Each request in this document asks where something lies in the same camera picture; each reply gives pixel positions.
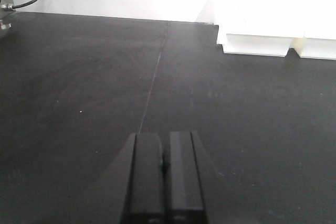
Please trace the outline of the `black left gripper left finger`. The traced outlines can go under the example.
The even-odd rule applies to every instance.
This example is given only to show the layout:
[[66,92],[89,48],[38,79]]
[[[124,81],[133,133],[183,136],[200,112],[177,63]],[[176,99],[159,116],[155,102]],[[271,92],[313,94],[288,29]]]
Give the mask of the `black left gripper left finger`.
[[156,133],[131,134],[131,164],[121,223],[165,223],[163,153]]

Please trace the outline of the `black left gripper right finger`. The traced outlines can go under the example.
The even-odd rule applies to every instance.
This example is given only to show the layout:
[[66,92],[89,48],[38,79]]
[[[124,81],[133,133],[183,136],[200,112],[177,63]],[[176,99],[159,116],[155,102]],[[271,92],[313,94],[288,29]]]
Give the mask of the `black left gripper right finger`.
[[165,151],[165,210],[168,223],[208,223],[198,154],[205,153],[197,132],[170,132]]

